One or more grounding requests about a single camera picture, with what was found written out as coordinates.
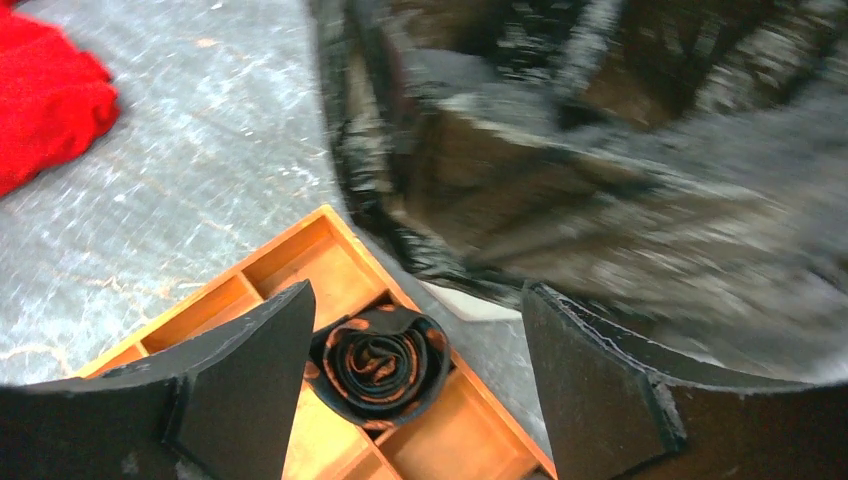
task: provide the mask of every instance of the rolled tie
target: rolled tie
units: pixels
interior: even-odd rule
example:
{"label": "rolled tie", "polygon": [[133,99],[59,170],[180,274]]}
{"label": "rolled tie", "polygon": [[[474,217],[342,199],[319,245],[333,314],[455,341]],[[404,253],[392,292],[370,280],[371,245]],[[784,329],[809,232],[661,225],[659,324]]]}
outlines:
{"label": "rolled tie", "polygon": [[450,345],[441,326],[395,305],[318,330],[309,356],[304,378],[318,398],[367,430],[387,430],[419,416],[450,370]]}

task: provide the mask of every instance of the black plastic bag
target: black plastic bag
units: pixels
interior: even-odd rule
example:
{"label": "black plastic bag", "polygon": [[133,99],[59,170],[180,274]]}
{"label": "black plastic bag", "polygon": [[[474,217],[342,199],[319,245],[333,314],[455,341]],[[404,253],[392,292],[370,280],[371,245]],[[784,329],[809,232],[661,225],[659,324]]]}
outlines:
{"label": "black plastic bag", "polygon": [[314,0],[354,222],[510,308],[544,281],[668,347],[817,381],[848,345],[839,0]]}

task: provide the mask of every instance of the gray marble floor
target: gray marble floor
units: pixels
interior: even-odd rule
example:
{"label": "gray marble floor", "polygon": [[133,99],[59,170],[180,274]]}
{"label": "gray marble floor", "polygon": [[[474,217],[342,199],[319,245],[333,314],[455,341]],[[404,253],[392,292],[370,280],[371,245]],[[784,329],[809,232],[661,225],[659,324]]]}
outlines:
{"label": "gray marble floor", "polygon": [[[71,375],[322,203],[305,3],[30,0],[111,69],[124,114],[0,199],[0,382]],[[549,450],[520,322],[457,320],[376,252]]]}

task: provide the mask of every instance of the wooden compartment box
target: wooden compartment box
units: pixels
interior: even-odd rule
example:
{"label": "wooden compartment box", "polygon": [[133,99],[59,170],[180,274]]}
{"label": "wooden compartment box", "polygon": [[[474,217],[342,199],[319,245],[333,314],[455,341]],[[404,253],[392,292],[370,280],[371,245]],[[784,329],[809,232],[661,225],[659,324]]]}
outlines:
{"label": "wooden compartment box", "polygon": [[[323,206],[177,306],[83,367],[92,377],[164,350],[309,279],[317,330],[378,300],[415,304],[343,220]],[[304,382],[283,479],[519,480],[555,478],[553,463],[452,352],[439,399],[409,424],[372,438],[342,419]]]}

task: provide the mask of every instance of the red fabric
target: red fabric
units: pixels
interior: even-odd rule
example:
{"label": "red fabric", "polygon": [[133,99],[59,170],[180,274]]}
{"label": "red fabric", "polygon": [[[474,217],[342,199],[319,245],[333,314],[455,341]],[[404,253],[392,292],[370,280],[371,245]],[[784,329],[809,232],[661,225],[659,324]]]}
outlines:
{"label": "red fabric", "polygon": [[14,3],[0,0],[0,196],[80,156],[120,113],[100,62]]}

